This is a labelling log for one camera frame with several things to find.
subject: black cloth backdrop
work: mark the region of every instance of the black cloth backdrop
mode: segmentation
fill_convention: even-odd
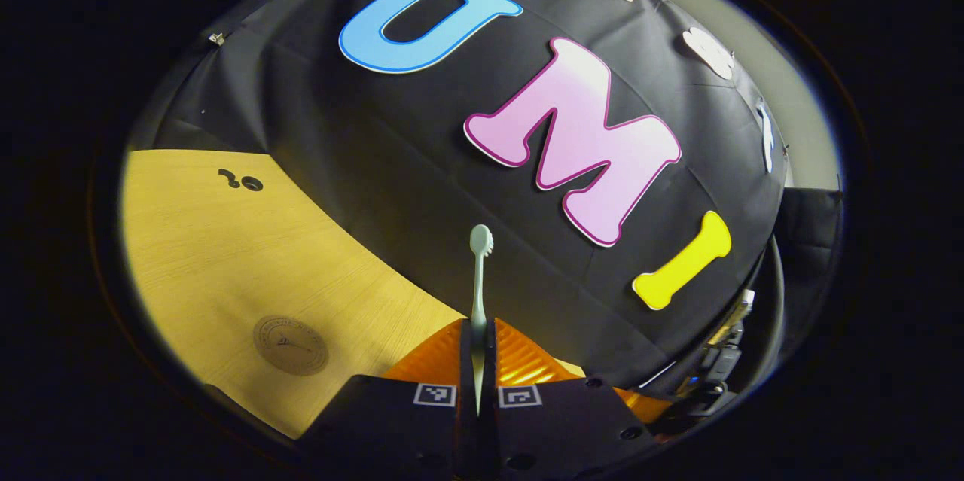
[[[682,42],[698,21],[666,0],[513,0],[520,16],[496,18],[431,68],[389,75],[349,62],[337,46],[345,23],[372,1],[252,5],[240,23],[217,28],[224,46],[212,45],[135,148],[270,153],[368,250],[465,314],[468,231],[486,224],[496,238],[486,261],[489,316],[613,385],[660,369],[719,317],[773,231],[786,162],[774,124],[773,172],[765,173],[761,94],[738,60],[727,81]],[[386,36],[412,41],[461,4],[421,0]],[[655,114],[682,146],[681,161],[655,179],[612,248],[583,237],[561,207],[598,169],[548,192],[535,186],[550,122],[533,133],[532,157],[517,169],[462,134],[469,115],[492,114],[550,62],[554,36],[581,43],[612,70],[609,125]],[[726,221],[732,251],[652,312],[631,279],[678,254],[708,210]]]

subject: blue letter u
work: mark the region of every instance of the blue letter u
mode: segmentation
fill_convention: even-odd
[[[523,12],[522,7],[509,0],[465,0],[459,10],[415,41],[389,41],[383,34],[385,27],[418,1],[372,1],[341,29],[341,52],[373,72],[418,72],[436,65],[496,16],[517,16]]]

